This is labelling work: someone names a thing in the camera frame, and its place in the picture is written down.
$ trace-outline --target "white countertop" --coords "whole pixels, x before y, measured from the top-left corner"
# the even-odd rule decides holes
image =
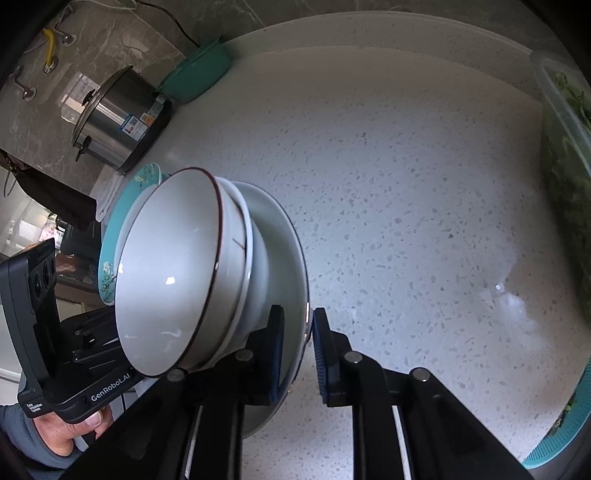
[[[431,370],[523,459],[591,347],[541,182],[540,126],[538,101],[470,67],[301,48],[239,59],[141,164],[269,191],[331,327],[383,367]],[[350,411],[322,406],[310,349],[243,458],[245,479],[352,477]]]

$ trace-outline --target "brown cloth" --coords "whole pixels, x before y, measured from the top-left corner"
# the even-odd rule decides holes
[[[18,184],[33,200],[69,223],[86,232],[95,220],[96,200],[68,185],[52,179],[36,168],[14,166],[12,169]]]

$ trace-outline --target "teal plate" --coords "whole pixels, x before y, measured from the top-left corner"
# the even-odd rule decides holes
[[[115,250],[125,219],[141,193],[152,185],[159,185],[166,177],[168,175],[160,171],[157,163],[147,164],[135,173],[113,208],[100,249],[98,268],[99,294],[101,300],[107,305],[115,303],[115,284],[117,268],[119,268],[118,265],[115,266]]]

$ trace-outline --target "yellow pipe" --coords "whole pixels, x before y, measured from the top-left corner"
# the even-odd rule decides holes
[[[47,37],[48,40],[47,54],[45,57],[45,66],[49,68],[53,63],[53,54],[56,51],[56,35],[55,33],[53,33],[53,30],[49,28],[44,28],[43,34]]]

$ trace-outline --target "hand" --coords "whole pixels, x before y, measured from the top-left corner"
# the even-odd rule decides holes
[[[67,457],[74,450],[74,438],[90,432],[95,432],[96,438],[103,435],[113,423],[113,413],[107,405],[76,425],[66,423],[54,412],[33,419],[33,423],[45,445],[53,453]]]

